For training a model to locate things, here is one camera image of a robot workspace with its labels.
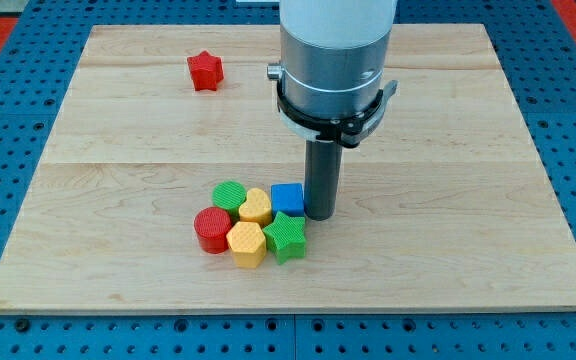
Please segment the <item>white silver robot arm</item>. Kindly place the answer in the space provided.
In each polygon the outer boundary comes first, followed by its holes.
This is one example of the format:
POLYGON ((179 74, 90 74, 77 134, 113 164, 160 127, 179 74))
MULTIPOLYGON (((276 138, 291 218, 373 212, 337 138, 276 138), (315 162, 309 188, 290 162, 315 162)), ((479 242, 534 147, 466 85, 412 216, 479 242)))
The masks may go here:
POLYGON ((381 84, 396 0, 281 0, 281 58, 267 67, 282 121, 307 141, 353 148, 384 117, 381 84))

